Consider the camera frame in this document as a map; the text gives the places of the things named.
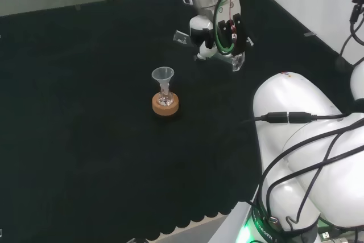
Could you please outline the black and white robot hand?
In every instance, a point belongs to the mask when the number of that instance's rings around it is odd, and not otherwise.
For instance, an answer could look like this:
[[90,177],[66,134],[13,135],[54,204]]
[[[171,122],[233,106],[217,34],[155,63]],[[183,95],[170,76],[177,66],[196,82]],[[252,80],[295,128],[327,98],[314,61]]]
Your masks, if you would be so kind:
[[[203,9],[189,21],[189,37],[198,49],[196,59],[199,60],[220,55],[214,38],[213,12],[214,7]],[[226,57],[244,55],[247,50],[252,49],[253,39],[249,37],[243,24],[239,0],[223,2],[218,8],[216,20],[220,45],[229,53]]]

